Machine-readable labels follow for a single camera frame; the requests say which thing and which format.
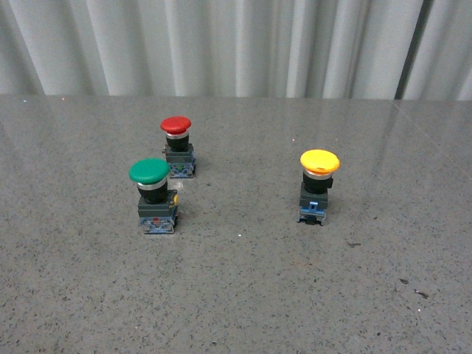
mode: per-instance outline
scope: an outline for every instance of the yellow button cap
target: yellow button cap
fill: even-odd
[[[339,168],[338,156],[326,150],[309,150],[300,157],[302,166],[320,175],[332,173]]]

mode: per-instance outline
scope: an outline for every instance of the red button cap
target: red button cap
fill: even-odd
[[[187,117],[169,117],[162,121],[161,129],[168,134],[179,135],[187,131],[192,122]]]

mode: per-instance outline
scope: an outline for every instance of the white curtain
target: white curtain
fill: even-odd
[[[393,99],[423,0],[0,0],[0,93]],[[472,0],[403,98],[472,99]]]

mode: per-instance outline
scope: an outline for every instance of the concrete floor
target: concrete floor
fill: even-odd
[[[472,103],[0,107],[1,353],[472,353]],[[197,176],[145,237],[128,169],[172,115]],[[314,148],[341,159],[325,226],[296,222]]]

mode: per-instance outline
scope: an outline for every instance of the green button cap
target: green button cap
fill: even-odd
[[[130,178],[141,184],[155,184],[162,181],[169,172],[170,168],[166,161],[145,159],[130,168]]]

